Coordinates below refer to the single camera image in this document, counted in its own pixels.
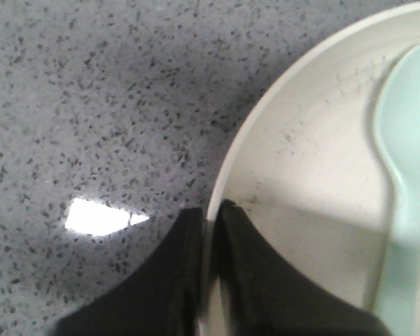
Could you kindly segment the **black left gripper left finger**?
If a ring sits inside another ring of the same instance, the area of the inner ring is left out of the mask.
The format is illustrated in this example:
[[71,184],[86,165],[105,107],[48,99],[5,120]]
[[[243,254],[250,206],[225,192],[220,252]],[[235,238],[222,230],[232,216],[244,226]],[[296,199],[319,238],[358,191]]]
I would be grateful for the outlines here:
[[55,326],[54,335],[197,335],[202,210],[182,210],[149,258],[121,284]]

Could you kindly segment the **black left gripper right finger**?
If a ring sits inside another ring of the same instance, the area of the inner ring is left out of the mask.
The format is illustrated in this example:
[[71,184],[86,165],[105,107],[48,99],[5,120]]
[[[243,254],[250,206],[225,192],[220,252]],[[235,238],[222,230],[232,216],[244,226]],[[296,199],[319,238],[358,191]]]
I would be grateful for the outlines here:
[[213,246],[230,335],[390,335],[281,257],[231,200],[220,204]]

